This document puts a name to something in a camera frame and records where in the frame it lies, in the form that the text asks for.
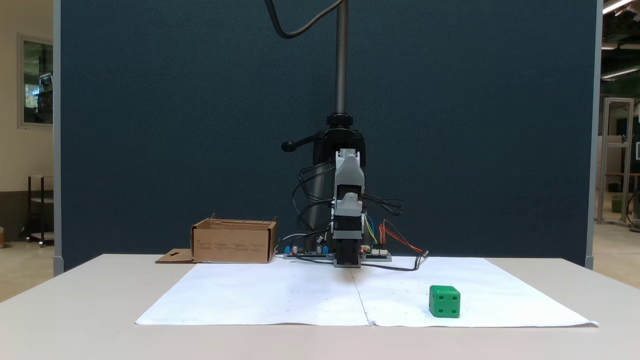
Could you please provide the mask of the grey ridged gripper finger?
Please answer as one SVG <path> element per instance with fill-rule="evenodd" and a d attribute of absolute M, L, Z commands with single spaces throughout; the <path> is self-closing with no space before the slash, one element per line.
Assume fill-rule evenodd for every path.
<path fill-rule="evenodd" d="M 359 194 L 345 194 L 342 199 L 336 199 L 333 214 L 336 217 L 360 217 L 362 201 L 359 200 Z"/>

